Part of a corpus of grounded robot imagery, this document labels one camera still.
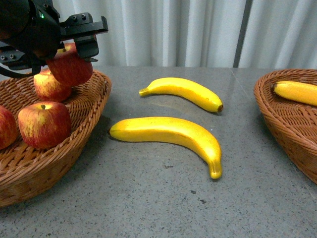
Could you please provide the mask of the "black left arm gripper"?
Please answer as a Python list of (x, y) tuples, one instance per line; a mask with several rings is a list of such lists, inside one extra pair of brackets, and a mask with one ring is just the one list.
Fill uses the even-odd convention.
[(0, 73), (38, 74), (63, 41), (73, 40), (80, 58), (97, 61), (97, 34), (108, 32), (107, 19), (95, 22), (88, 12), (64, 22), (51, 0), (2, 0), (0, 2)]

